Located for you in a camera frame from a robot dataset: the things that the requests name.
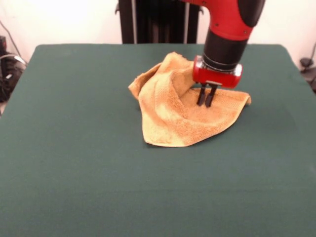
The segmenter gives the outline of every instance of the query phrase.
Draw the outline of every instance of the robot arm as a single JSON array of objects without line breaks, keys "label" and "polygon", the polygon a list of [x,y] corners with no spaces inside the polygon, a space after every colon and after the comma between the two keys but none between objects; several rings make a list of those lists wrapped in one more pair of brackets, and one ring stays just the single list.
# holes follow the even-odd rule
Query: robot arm
[{"label": "robot arm", "polygon": [[[193,79],[202,84],[198,104],[207,107],[218,86],[234,88],[242,75],[239,61],[253,28],[261,16],[265,0],[181,0],[206,7],[211,22],[204,52],[194,63]],[[205,87],[212,87],[205,99]]]}]

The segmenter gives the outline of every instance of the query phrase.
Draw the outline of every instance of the white wall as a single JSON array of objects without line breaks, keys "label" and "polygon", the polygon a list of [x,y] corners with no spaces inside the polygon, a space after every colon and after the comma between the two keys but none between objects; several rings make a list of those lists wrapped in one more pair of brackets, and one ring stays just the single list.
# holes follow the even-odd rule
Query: white wall
[{"label": "white wall", "polygon": [[[121,43],[118,0],[1,0],[0,19],[10,29],[22,56],[38,44]],[[294,63],[309,56],[316,41],[315,0],[266,0],[249,43],[284,45]],[[200,14],[198,43],[204,43],[209,13]],[[5,31],[0,27],[0,34]]]}]

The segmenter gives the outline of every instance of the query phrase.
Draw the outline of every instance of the crumpled towel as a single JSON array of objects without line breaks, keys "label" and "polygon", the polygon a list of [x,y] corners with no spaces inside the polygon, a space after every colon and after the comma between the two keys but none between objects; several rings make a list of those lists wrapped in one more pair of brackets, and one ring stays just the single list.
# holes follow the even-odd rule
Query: crumpled towel
[{"label": "crumpled towel", "polygon": [[229,128],[243,107],[251,104],[248,93],[219,88],[210,108],[198,106],[199,88],[192,88],[192,72],[193,62],[172,52],[128,87],[140,105],[146,143],[193,145]]}]

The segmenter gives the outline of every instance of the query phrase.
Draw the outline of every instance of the green felt surface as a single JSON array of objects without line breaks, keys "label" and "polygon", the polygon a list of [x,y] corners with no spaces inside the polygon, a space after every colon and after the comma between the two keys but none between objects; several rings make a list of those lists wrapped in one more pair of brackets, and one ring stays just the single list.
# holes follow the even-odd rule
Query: green felt surface
[{"label": "green felt surface", "polygon": [[143,141],[134,78],[202,45],[39,46],[0,119],[1,237],[315,237],[316,97],[279,45],[249,45],[224,133]]}]

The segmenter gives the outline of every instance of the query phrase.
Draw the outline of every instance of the black cable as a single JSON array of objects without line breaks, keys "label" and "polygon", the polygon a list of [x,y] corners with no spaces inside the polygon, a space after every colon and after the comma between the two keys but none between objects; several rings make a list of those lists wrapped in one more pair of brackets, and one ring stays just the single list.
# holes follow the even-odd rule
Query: black cable
[{"label": "black cable", "polygon": [[10,31],[4,26],[4,24],[2,23],[1,20],[0,20],[0,25],[1,25],[1,26],[4,28],[4,30],[8,33],[8,35],[9,35],[9,37],[10,37],[10,40],[12,41],[12,44],[13,44],[13,46],[15,47],[16,52],[17,52],[18,55],[21,57],[20,51],[19,51],[18,47],[16,46],[16,44],[15,44],[15,42],[14,42],[12,36],[11,36]]},{"label": "black cable", "polygon": [[315,51],[316,51],[316,43],[314,44],[314,48],[313,48],[313,53],[312,53],[311,59],[313,59],[313,58],[314,58]]}]

